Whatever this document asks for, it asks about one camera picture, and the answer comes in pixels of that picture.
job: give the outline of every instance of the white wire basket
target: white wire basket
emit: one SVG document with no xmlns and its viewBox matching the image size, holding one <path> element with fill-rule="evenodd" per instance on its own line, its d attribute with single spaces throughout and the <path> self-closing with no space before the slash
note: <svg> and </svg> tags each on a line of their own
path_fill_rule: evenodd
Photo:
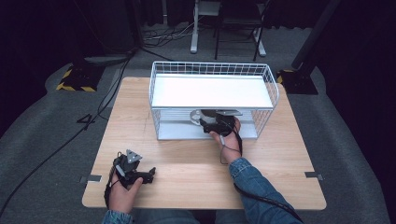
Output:
<svg viewBox="0 0 396 224">
<path fill-rule="evenodd" d="M 195 110 L 237 110 L 242 138 L 257 139 L 279 91 L 264 63 L 154 62 L 149 105 L 159 140 L 207 139 L 191 120 Z"/>
</svg>

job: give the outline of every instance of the black stand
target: black stand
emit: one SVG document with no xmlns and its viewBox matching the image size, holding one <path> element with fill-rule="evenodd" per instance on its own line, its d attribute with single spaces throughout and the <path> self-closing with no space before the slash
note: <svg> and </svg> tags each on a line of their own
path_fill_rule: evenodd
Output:
<svg viewBox="0 0 396 224">
<path fill-rule="evenodd" d="M 317 95 L 318 91 L 312 81 L 310 74 L 315 68 L 315 63 L 309 61 L 307 58 L 312 54 L 312 48 L 318 40 L 321 32 L 326 26 L 329 19 L 332 17 L 335 9 L 338 7 L 340 0 L 331 0 L 324 9 L 314 29 L 309 37 L 305 40 L 303 47 L 295 57 L 291 66 L 298 70 L 280 70 L 277 72 L 278 82 L 282 83 L 285 87 L 287 94 L 314 94 Z"/>
<path fill-rule="evenodd" d="M 72 66 L 64 74 L 64 78 L 57 90 L 68 91 L 96 91 L 97 84 L 105 70 L 104 67 L 88 63 L 78 46 L 76 33 L 69 19 L 64 1 L 47 1 L 49 15 L 52 18 L 53 30 L 64 44 L 64 51 L 69 55 Z"/>
<path fill-rule="evenodd" d="M 283 85 L 287 94 L 318 95 L 311 77 L 304 76 L 301 71 L 280 70 L 276 73 L 276 78 Z"/>
</svg>

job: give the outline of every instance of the hand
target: hand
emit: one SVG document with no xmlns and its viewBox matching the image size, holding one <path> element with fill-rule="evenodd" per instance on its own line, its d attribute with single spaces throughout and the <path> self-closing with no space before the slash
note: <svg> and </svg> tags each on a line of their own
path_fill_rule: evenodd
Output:
<svg viewBox="0 0 396 224">
<path fill-rule="evenodd" d="M 238 133 L 241 128 L 241 122 L 239 122 L 238 118 L 236 117 L 234 118 L 235 118 L 235 126 L 233 129 Z M 227 161 L 228 164 L 242 157 L 238 140 L 234 132 L 231 132 L 227 136 L 223 137 L 225 147 L 222 145 L 218 133 L 212 131 L 210 132 L 210 135 L 212 136 L 213 139 L 216 140 L 216 142 L 218 142 L 219 149 L 221 150 L 221 156 Z"/>
<path fill-rule="evenodd" d="M 129 214 L 134 207 L 134 198 L 143 184 L 143 178 L 136 179 L 133 185 L 126 189 L 119 181 L 116 173 L 114 173 L 111 180 L 112 184 L 110 196 L 108 200 L 108 209 L 113 211 Z"/>
</svg>

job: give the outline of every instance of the white desk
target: white desk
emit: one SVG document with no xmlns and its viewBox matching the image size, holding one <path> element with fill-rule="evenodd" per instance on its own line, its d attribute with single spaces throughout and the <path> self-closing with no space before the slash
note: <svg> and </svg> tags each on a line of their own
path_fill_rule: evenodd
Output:
<svg viewBox="0 0 396 224">
<path fill-rule="evenodd" d="M 198 51 L 198 16 L 218 16 L 219 15 L 219 6 L 220 2 L 206 2 L 195 0 L 195 8 L 194 8 L 194 28 L 192 31 L 192 39 L 191 39 L 191 53 L 196 53 Z M 259 32 L 254 33 L 254 38 L 256 41 L 259 41 Z M 259 54 L 264 57 L 267 53 L 265 52 L 264 45 L 260 41 L 259 45 Z"/>
</svg>

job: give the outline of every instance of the denim sleeve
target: denim sleeve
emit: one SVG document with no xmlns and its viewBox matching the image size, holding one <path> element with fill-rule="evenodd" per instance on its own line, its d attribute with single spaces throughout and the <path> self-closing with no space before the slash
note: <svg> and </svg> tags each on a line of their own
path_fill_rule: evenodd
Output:
<svg viewBox="0 0 396 224">
<path fill-rule="evenodd" d="M 132 224 L 132 216 L 122 212 L 108 210 L 102 224 Z"/>
<path fill-rule="evenodd" d="M 229 169 L 233 182 L 243 191 L 276 200 L 292 208 L 272 184 L 247 159 L 239 158 L 233 161 Z M 301 223 L 282 208 L 245 196 L 241 197 L 249 223 Z"/>
</svg>

